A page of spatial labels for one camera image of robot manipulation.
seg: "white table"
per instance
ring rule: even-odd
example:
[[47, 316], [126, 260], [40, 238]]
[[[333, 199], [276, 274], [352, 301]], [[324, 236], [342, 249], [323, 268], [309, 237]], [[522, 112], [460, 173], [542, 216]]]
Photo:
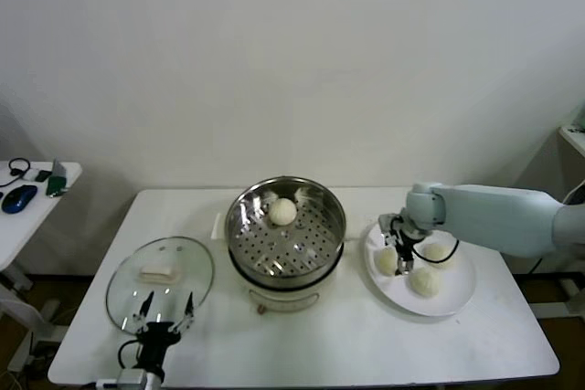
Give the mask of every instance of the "white table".
[[[67, 185], [71, 187], [81, 174], [81, 166], [79, 163], [62, 163], [62, 165], [65, 167], [67, 173]], [[14, 166], [21, 169], [25, 168], [22, 162], [15, 163]], [[31, 167], [50, 171], [52, 169], [52, 162], [33, 162], [31, 163]], [[14, 178], [14, 176], [10, 175], [8, 162], [0, 162], [0, 184], [10, 182]], [[0, 188], [0, 191], [4, 193], [4, 196], [0, 199], [0, 204], [10, 191], [23, 184], [38, 186], [37, 194], [28, 203], [27, 207], [17, 214], [6, 214], [0, 210], [0, 231], [2, 232], [2, 239], [0, 241], [2, 243], [0, 245], [0, 271], [14, 283], [15, 290], [28, 290], [32, 286], [32, 282], [24, 275], [22, 270], [14, 262], [14, 259], [22, 247], [25, 246], [37, 231], [48, 214], [55, 208], [61, 198], [63, 198], [63, 196], [49, 198], [45, 195], [47, 181], [44, 183], [36, 183], [20, 179], [7, 187]], [[62, 339], [66, 328], [48, 323], [48, 319], [50, 319], [52, 313], [59, 306], [56, 300], [50, 300], [45, 304], [41, 312], [38, 312], [32, 306], [21, 301], [13, 291], [0, 285], [0, 304], [2, 304], [2, 311], [5, 311], [35, 333], [33, 345], [40, 341], [55, 342]], [[22, 370], [28, 357], [30, 336], [31, 332], [21, 342], [13, 360], [8, 365], [8, 370], [13, 372]]]
[[[333, 189], [346, 210], [346, 250], [331, 292], [313, 307], [259, 315], [210, 238], [239, 190], [148, 190], [128, 212], [61, 344], [48, 377], [60, 385], [115, 378], [128, 336], [110, 323], [104, 294], [123, 258], [159, 237], [208, 245], [217, 276], [196, 322], [165, 358], [165, 387], [409, 385], [554, 374], [558, 360], [499, 253], [462, 244], [477, 269], [471, 302], [450, 318], [400, 309], [366, 274], [356, 239], [380, 213], [398, 212], [408, 188]], [[133, 349], [125, 361], [133, 364]]]

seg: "black cable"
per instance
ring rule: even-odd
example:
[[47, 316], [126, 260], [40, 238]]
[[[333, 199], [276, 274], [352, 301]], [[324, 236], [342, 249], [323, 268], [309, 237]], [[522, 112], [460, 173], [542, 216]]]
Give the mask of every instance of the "black cable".
[[95, 388], [96, 383], [87, 383], [80, 387], [80, 390], [85, 390], [86, 388]]
[[537, 261], [537, 263], [536, 263], [536, 264], [534, 264], [534, 267], [532, 267], [532, 268], [530, 269], [530, 271], [529, 271], [527, 274], [532, 274], [532, 273], [534, 273], [534, 272], [537, 270], [537, 268], [538, 268], [538, 266], [540, 265], [540, 263], [542, 262], [542, 259], [543, 259], [543, 258], [540, 258], [540, 259]]
[[426, 259], [424, 256], [420, 255], [419, 252], [414, 247], [412, 248], [412, 253], [414, 253], [417, 257], [421, 258], [425, 262], [429, 262], [431, 264], [441, 264], [441, 263], [446, 262], [447, 260], [451, 259], [451, 256], [453, 256], [455, 254], [455, 251], [457, 251], [458, 247], [459, 247], [459, 239], [457, 239], [457, 241], [455, 241], [455, 247], [453, 247], [453, 250], [451, 250], [451, 253], [449, 253], [449, 255], [447, 257], [445, 257], [443, 259], [439, 259], [439, 260]]
[[120, 349], [118, 349], [118, 364], [120, 365], [120, 367], [122, 369], [126, 368], [126, 366], [124, 365], [124, 361], [122, 361], [122, 351], [124, 350], [124, 347], [126, 347], [130, 344], [134, 344], [134, 343], [138, 343], [138, 340], [129, 340], [126, 343], [124, 343], [122, 346], [120, 346]]
[[[26, 169], [20, 169], [14, 167], [14, 162], [24, 162], [27, 165]], [[24, 157], [15, 157], [10, 162], [8, 162], [8, 168], [10, 168], [10, 175], [15, 175], [16, 177], [10, 180], [8, 183], [0, 184], [0, 187], [7, 187], [12, 183], [20, 180], [30, 169], [30, 161], [25, 159]]]

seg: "cable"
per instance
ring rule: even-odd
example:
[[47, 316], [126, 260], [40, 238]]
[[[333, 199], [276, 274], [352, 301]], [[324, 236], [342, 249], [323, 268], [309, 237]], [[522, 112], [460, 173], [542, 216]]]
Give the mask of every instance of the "cable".
[[573, 188], [572, 188], [572, 189], [569, 191], [569, 193], [568, 193], [567, 195], [565, 195], [565, 198], [563, 198], [563, 201], [562, 201], [563, 205], [565, 205], [565, 204], [566, 204], [566, 203], [569, 201], [569, 199], [571, 198], [571, 196], [572, 196], [573, 194], [575, 194], [575, 192], [576, 192], [576, 191], [577, 191], [577, 190], [578, 190], [580, 187], [582, 187], [584, 184], [585, 184], [585, 180], [583, 180], [581, 183], [579, 183], [579, 184], [577, 184], [575, 187], [573, 187]]
[[[24, 162], [27, 165], [27, 168], [24, 170], [20, 168], [15, 168], [14, 162]], [[10, 180], [8, 183], [0, 184], [0, 187], [7, 187], [12, 183], [20, 180], [28, 172], [28, 170], [30, 170], [30, 161], [28, 159], [25, 159], [24, 157], [16, 157], [12, 159], [10, 162], [8, 162], [8, 168], [10, 168], [10, 175], [16, 175], [16, 177]]]
[[539, 266], [539, 265], [542, 263], [542, 259], [543, 259], [543, 258], [540, 258], [539, 260], [537, 260], [537, 263], [536, 263], [536, 264], [534, 264], [534, 267], [532, 267], [532, 268], [530, 269], [530, 271], [529, 271], [527, 274], [532, 274], [532, 273], [534, 273], [534, 272], [537, 270], [538, 266]]
[[451, 250], [451, 253], [449, 253], [449, 255], [447, 255], [445, 258], [439, 259], [439, 260], [431, 260], [431, 259], [425, 258], [421, 254], [419, 254], [419, 252], [414, 247], [412, 248], [412, 253], [414, 253], [418, 258], [421, 258], [425, 262], [429, 262], [431, 264], [442, 264], [443, 262], [446, 262], [447, 260], [451, 259], [451, 256], [453, 256], [455, 254], [455, 251], [457, 251], [458, 247], [459, 247], [459, 239], [457, 239], [455, 241], [455, 247], [453, 247], [453, 250]]
[[23, 390], [22, 385], [18, 382], [18, 379], [16, 379], [16, 377], [12, 374], [12, 372], [5, 370], [0, 374], [0, 378], [2, 378], [6, 374], [8, 376], [10, 376], [12, 378], [12, 381], [13, 381], [12, 385], [9, 388], [12, 388], [16, 385], [20, 390]]
[[122, 369], [126, 368], [126, 366], [124, 365], [124, 361], [122, 361], [122, 351], [124, 347], [134, 343], [138, 343], [138, 340], [129, 340], [126, 343], [123, 343], [122, 346], [120, 346], [120, 349], [118, 349], [118, 364]]

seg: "white shelf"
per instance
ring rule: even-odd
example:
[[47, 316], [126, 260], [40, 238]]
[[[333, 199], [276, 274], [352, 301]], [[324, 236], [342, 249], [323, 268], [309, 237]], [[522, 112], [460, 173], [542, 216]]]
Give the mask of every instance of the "white shelf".
[[573, 131], [578, 129], [575, 125], [565, 125], [560, 127], [559, 131], [560, 135], [585, 157], [585, 132]]

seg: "blue computer mouse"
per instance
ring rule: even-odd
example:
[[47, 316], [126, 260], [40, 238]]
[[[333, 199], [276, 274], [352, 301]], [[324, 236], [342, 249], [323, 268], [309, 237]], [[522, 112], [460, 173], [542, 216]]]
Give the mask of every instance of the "blue computer mouse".
[[6, 195], [2, 201], [2, 210], [7, 214], [17, 214], [37, 194], [38, 188], [32, 184], [23, 184]]

